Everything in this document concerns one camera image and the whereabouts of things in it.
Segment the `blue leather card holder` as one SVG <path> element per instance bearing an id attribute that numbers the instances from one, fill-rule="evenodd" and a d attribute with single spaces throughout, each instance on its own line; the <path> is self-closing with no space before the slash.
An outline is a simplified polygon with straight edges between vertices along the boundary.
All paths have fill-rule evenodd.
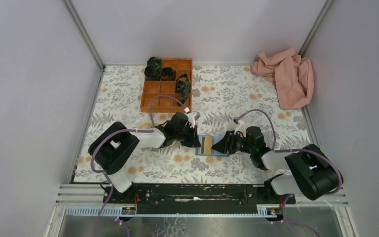
<path id="1" fill-rule="evenodd" d="M 207 157 L 229 157 L 229 154 L 223 154 L 212 149 L 212 146 L 223 139 L 223 136 L 218 135 L 199 135 L 200 147 L 197 147 L 195 154 L 197 156 L 207 156 Z"/>

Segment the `gold striped credit card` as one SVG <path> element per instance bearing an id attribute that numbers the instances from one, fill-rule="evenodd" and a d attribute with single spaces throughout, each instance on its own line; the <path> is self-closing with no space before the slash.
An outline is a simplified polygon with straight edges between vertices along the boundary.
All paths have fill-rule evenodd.
<path id="1" fill-rule="evenodd" d="M 201 138 L 201 147 L 199 149 L 199 153 L 201 155 L 211 155 L 212 154 L 212 146 L 213 146 L 213 137 L 203 136 Z"/>

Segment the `beige oval tray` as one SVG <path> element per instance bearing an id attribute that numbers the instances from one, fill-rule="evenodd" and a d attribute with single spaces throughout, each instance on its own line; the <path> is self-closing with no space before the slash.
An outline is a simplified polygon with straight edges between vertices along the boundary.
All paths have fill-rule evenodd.
<path id="1" fill-rule="evenodd" d="M 149 129 L 154 129 L 154 127 L 156 126 L 156 124 L 152 124 L 151 122 L 144 122 L 142 124 L 140 124 L 140 126 L 138 127 L 139 130 L 149 130 Z"/>

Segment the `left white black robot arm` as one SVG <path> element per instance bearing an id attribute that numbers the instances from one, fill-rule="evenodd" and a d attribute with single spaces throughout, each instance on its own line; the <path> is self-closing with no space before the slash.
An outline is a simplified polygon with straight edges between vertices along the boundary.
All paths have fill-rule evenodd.
<path id="1" fill-rule="evenodd" d="M 114 196 L 122 203 L 133 198 L 132 181 L 124 167 L 136 149 L 161 149 L 180 142 L 182 146 L 198 148 L 196 121 L 198 112 L 176 112 L 170 120 L 150 129 L 129 129 L 121 122 L 113 123 L 88 148 L 91 168 L 102 168 L 108 181 L 115 188 Z"/>

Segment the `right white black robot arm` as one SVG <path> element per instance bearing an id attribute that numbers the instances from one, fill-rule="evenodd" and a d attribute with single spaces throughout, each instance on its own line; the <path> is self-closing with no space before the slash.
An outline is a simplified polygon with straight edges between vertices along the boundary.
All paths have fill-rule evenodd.
<path id="1" fill-rule="evenodd" d="M 272 150 L 257 126 L 227 131 L 212 145 L 212 150 L 223 154 L 249 154 L 253 165 L 263 171 L 288 170 L 264 181 L 263 196 L 269 203 L 278 202 L 284 195 L 302 194 L 309 200 L 339 191 L 343 176 L 315 144 L 302 149 Z"/>

